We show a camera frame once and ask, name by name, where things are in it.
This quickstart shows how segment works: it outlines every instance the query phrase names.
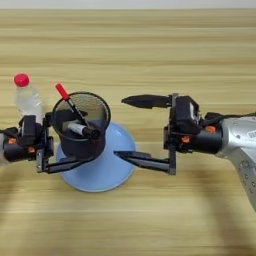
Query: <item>pen holder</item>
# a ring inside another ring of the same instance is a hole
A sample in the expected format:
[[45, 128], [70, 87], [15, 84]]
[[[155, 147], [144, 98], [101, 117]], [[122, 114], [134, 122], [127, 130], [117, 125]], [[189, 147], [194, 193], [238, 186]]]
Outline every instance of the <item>pen holder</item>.
[[52, 111], [52, 126], [59, 135], [61, 149], [68, 157], [92, 161], [104, 150], [105, 133], [111, 113], [107, 103], [98, 95], [89, 92], [70, 94], [72, 102], [86, 119], [89, 127], [98, 129], [97, 139], [88, 139], [68, 129], [70, 123], [79, 123], [67, 102], [59, 100]]

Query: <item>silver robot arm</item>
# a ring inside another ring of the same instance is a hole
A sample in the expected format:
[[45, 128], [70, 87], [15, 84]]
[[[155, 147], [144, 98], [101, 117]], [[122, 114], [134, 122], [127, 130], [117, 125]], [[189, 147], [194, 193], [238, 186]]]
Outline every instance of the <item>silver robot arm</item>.
[[256, 118], [224, 119], [223, 146], [217, 157], [232, 162], [256, 211]]
[[141, 168], [176, 174], [176, 153], [200, 152], [230, 160], [256, 211], [256, 114], [222, 115], [210, 112], [203, 118], [199, 105], [189, 96], [137, 95], [122, 100], [138, 108], [170, 108], [164, 127], [164, 149], [168, 157], [156, 159], [148, 153], [116, 151], [121, 159]]

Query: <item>blue plate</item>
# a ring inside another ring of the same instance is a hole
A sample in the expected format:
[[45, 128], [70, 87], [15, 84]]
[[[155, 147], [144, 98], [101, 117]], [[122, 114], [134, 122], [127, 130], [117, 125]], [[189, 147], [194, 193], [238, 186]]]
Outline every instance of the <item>blue plate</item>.
[[[133, 173], [134, 166], [113, 151], [135, 151], [132, 136], [121, 126], [110, 123], [106, 131], [106, 146], [102, 154], [92, 162], [75, 169], [60, 173], [72, 187], [86, 192], [103, 192], [120, 186]], [[65, 157], [59, 145], [56, 159]]]

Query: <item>water bottle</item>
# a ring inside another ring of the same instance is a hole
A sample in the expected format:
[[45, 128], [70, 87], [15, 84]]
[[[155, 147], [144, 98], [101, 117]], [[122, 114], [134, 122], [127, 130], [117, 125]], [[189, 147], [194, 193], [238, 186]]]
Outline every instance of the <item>water bottle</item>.
[[14, 77], [16, 89], [16, 106], [24, 115], [35, 115], [36, 122], [42, 124], [43, 109], [39, 92], [30, 84], [26, 74], [18, 74]]

